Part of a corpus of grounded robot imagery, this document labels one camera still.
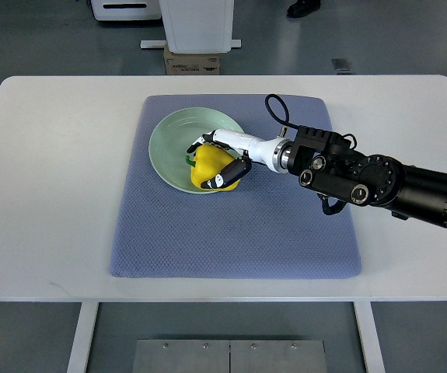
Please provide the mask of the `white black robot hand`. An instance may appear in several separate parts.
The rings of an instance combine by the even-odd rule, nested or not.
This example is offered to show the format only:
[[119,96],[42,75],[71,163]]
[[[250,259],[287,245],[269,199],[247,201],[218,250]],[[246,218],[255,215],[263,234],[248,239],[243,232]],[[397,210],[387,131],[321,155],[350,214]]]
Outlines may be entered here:
[[196,149],[204,144],[215,145],[236,159],[222,169],[215,177],[201,184],[202,189],[230,191],[251,170],[253,163],[265,165],[273,172],[286,173],[287,162],[281,157],[292,146],[287,138],[277,137],[265,141],[243,132],[217,129],[201,135],[188,149],[193,157]]

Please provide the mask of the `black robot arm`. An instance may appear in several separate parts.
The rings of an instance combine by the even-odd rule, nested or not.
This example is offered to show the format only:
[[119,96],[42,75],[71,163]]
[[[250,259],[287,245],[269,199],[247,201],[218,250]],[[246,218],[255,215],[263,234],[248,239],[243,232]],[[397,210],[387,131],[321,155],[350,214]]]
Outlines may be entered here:
[[346,204],[373,206],[447,229],[447,173],[363,155],[352,134],[294,125],[288,117],[275,120],[296,130],[295,139],[279,151],[278,165],[317,193],[324,214],[337,214]]

